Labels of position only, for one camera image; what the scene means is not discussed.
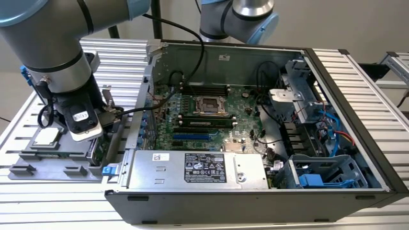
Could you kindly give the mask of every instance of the sticker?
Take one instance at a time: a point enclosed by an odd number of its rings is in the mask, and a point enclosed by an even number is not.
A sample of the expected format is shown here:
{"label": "sticker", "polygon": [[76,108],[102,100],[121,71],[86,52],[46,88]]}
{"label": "sticker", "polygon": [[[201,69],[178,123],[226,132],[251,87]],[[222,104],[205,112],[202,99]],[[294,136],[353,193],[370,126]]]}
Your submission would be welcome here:
{"label": "sticker", "polygon": [[151,161],[167,161],[169,154],[167,153],[153,153]]}
{"label": "sticker", "polygon": [[77,113],[77,114],[73,114],[72,119],[73,119],[76,122],[78,122],[78,121],[85,120],[88,117],[89,117],[88,112],[84,111],[84,112],[80,112],[80,113]]}
{"label": "sticker", "polygon": [[218,55],[218,61],[229,61],[230,56],[229,55]]}
{"label": "sticker", "polygon": [[185,153],[187,183],[226,183],[223,154]]}

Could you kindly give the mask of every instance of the warning label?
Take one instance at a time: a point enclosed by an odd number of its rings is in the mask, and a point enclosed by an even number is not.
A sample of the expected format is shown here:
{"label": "warning label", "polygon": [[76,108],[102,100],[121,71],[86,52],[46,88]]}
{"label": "warning label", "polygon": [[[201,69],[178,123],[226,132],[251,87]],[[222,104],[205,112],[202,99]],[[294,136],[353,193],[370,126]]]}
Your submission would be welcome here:
{"label": "warning label", "polygon": [[187,183],[226,183],[223,154],[185,154]]}

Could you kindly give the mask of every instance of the robotic arm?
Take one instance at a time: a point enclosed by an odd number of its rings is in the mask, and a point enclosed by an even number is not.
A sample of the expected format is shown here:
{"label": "robotic arm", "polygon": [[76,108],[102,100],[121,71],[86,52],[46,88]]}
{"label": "robotic arm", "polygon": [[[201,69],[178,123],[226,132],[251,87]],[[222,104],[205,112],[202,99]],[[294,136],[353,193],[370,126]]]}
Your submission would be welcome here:
{"label": "robotic arm", "polygon": [[[150,1],[1,0],[0,5],[0,34],[48,100],[42,109],[48,121],[56,115],[74,141],[97,138],[117,120],[119,108],[102,102],[78,40],[142,15]],[[202,0],[203,40],[219,42],[230,36],[247,44],[262,43],[278,22],[271,11],[273,0]]]}
{"label": "robotic arm", "polygon": [[101,125],[98,117],[110,114],[111,121],[117,112],[102,102],[78,40],[143,14],[149,3],[149,0],[1,0],[0,34],[50,104],[48,112],[53,113],[54,104],[76,141],[101,136],[105,124]]}

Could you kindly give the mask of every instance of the cpu socket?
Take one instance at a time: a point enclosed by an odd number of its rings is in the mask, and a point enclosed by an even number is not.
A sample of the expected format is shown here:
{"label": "cpu socket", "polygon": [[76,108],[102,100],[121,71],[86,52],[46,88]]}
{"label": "cpu socket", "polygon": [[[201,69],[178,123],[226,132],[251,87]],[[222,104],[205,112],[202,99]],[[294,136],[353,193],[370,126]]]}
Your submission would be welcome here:
{"label": "cpu socket", "polygon": [[225,99],[222,97],[197,97],[195,111],[198,115],[227,115],[223,109]]}

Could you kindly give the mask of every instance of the blue clip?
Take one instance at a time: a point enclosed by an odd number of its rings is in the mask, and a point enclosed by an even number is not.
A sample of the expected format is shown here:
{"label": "blue clip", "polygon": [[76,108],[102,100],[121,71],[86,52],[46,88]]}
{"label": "blue clip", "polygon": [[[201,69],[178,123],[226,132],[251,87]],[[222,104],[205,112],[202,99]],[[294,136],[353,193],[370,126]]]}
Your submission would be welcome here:
{"label": "blue clip", "polygon": [[29,86],[33,86],[33,83],[32,83],[32,80],[30,80],[30,78],[29,78],[29,74],[28,74],[28,71],[26,71],[25,66],[21,66],[21,67],[20,67],[20,73],[21,73],[21,75],[22,75],[22,77],[24,77],[24,79],[25,79],[28,85],[29,85]]}
{"label": "blue clip", "polygon": [[102,168],[102,176],[114,176],[115,167],[105,166]]}

